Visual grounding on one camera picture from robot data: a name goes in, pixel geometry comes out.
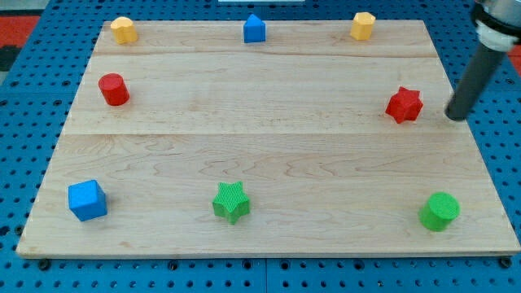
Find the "robot arm with grey rod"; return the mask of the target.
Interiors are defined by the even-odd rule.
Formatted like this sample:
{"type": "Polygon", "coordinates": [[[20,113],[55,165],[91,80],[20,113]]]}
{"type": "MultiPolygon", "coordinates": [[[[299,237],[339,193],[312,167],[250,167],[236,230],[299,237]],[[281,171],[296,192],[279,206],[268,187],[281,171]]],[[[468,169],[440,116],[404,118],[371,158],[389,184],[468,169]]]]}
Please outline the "robot arm with grey rod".
{"type": "Polygon", "coordinates": [[[506,54],[520,43],[520,0],[476,1],[471,20],[479,45],[444,109],[454,121],[469,116],[506,54]]]}

